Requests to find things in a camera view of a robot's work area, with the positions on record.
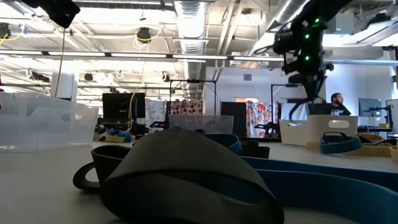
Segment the ceiling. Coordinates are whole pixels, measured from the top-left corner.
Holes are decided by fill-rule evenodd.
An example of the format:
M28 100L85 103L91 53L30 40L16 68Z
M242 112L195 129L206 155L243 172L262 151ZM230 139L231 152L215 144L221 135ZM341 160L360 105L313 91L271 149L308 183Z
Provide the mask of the ceiling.
M82 7L81 12L73 20L72 25L65 31L65 51L74 52L148 52L180 54L177 16L173 11L124 9L113 7L112 4L102 2L102 7L95 5L92 0L89 7ZM205 53L216 54L222 35L224 20L232 0L218 0L208 6L206 15L206 39L208 40ZM250 49L266 33L269 15L278 9L278 0L243 0L243 14L232 14L231 23L236 20L236 29L226 54L244 52ZM391 1L353 1L343 10L346 13L366 12L380 7L388 7ZM26 28L26 34L13 41L4 41L0 49L3 50L39 50L61 51L63 29L53 23L42 9L32 9L22 2L0 1L0 22L10 23L11 38L21 34L20 25ZM152 37L149 45L141 45L135 38L140 27L148 27ZM86 73L105 73L113 75L112 84L123 86L158 86L169 87L169 83L162 81L162 74L171 78L185 79L183 62L153 62L153 61L109 61L109 60L74 60L80 69L80 82L85 85L95 85L85 81ZM54 61L45 58L0 57L0 74L4 83L42 83L30 80L26 71L32 70L49 78L52 76ZM14 88L17 91L37 91L48 93L49 88ZM92 97L97 99L104 89L79 90L78 98ZM167 96L168 90L151 90L147 95L154 97ZM183 91L176 91L176 97L183 97Z

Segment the clear plastic bin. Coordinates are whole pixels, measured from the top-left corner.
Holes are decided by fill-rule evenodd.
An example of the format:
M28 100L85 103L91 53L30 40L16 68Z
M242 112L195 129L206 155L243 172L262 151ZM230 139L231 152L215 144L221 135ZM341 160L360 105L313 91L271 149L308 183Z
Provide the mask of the clear plastic bin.
M223 133L232 134L234 116L212 115L169 115L170 128L178 126L183 129L195 131L202 129L207 134Z
M98 109L30 93L0 93L0 151L35 151L93 142Z

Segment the man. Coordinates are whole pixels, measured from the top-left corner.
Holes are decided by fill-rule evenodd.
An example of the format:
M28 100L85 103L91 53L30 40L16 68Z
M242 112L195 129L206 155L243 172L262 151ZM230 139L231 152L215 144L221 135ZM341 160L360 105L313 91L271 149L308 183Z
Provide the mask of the man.
M351 113L343 105L344 99L341 93L334 93L330 97L331 103L325 106L325 114L330 115L350 115Z

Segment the white pillar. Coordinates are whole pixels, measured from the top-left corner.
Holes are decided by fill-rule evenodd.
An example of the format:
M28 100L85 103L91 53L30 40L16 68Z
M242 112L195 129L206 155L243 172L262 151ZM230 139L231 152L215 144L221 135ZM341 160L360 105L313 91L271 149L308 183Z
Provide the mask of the white pillar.
M55 89L57 88L57 80L60 68L60 61L54 63L51 80L51 95L55 96ZM79 81L79 68L76 62L63 61L60 73L60 81L58 84L57 98L68 99L76 102L77 85Z

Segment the hanging garment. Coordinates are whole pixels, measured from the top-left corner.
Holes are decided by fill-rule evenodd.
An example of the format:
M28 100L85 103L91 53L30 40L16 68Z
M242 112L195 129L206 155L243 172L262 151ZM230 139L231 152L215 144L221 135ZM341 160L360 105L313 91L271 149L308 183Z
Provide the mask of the hanging garment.
M263 138L266 130L255 128L257 124L271 122L271 104L246 102L246 136L248 138Z
M155 121L165 121L166 102L145 99L145 119L146 125L151 125Z
M176 100L171 102L170 114L201 115L201 101Z

